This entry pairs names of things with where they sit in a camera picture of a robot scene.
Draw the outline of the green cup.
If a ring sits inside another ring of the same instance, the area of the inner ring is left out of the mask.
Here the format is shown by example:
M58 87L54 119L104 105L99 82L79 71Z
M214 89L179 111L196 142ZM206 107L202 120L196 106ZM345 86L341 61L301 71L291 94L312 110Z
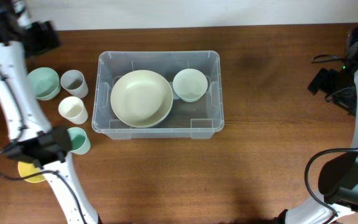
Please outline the green cup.
M91 149L90 139L86 132L78 127L68 129L71 140L71 152L77 155L86 154Z

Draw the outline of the grey cup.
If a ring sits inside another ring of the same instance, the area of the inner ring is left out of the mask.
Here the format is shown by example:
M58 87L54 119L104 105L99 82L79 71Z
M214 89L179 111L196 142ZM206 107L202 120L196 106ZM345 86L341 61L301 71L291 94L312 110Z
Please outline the grey cup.
M69 70L60 79L61 86L71 95L84 98L88 94L88 85L79 70Z

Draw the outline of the clear plastic storage bin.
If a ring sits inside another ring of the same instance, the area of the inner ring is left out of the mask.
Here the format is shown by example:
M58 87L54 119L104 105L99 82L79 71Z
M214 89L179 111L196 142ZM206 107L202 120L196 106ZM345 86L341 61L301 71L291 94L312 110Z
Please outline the clear plastic storage bin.
M151 70L172 82L186 68L197 69L206 76L208 89L196 102L188 103L177 95L169 115L151 128L133 128L114 114L111 91L116 82L134 70ZM221 61L217 52L165 51L119 52L105 51L98 59L98 74L92 117L95 132L114 140L135 138L209 139L224 127Z

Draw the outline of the yellow bowl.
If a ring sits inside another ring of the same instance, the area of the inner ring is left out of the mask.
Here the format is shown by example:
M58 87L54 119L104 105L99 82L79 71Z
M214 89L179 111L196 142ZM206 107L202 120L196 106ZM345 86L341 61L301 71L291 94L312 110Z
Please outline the yellow bowl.
M29 164L25 162L18 162L17 170L21 177L26 177L28 175L36 174L41 171L39 168L36 168L33 164ZM25 181L30 183L39 183L45 181L45 177L41 174L38 176L30 177Z

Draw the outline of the beige plate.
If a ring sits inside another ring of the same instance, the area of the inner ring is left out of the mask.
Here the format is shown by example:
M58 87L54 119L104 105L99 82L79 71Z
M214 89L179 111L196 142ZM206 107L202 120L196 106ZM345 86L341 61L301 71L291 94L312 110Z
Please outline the beige plate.
M111 107L131 103L145 95L173 93L169 82L150 70L136 70L122 76L114 84L110 96Z
M124 103L112 107L117 118L134 128L150 128L161 123L171 112L173 102L157 104Z

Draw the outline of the white bowl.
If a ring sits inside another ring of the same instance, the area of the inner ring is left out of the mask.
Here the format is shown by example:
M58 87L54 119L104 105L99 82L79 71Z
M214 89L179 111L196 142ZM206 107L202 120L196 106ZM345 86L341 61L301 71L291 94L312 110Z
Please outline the white bowl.
M173 90L185 102L198 101L208 89L208 80L204 73L194 68L178 72L173 79Z

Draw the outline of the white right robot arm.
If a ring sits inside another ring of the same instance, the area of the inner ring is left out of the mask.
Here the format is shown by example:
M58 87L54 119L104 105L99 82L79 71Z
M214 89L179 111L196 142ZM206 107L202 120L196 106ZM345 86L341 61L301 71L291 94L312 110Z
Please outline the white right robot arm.
M340 61L340 71L322 68L308 86L313 95L325 93L332 102L356 117L349 148L328 149L307 163L304 181L309 198L301 205L284 210L274 223L334 223L338 218L358 213L358 27L347 35L345 55L323 54L312 63Z

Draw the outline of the green bowl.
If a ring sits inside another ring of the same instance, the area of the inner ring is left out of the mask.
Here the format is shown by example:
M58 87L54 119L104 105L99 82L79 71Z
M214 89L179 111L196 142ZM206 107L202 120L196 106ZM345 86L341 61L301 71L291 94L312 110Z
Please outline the green bowl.
M31 71L27 78L32 85L35 97L47 101L56 97L60 90L60 77L52 68L41 67Z

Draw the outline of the cream cup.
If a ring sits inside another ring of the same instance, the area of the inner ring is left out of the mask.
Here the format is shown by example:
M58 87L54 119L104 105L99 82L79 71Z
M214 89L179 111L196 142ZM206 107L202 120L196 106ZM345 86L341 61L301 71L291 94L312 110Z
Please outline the cream cup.
M88 119L88 112L83 101L75 96L64 98L58 106L58 112L74 124L83 124Z

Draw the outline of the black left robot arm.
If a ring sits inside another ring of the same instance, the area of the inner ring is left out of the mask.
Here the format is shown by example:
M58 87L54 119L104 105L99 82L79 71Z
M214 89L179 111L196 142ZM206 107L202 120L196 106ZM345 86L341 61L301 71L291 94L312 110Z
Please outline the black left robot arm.
M27 57L59 46L51 21L31 21L24 1L0 1L0 105L10 140L0 155L38 168L34 175L50 184L68 223L101 223L75 172L67 128L52 127L27 78Z

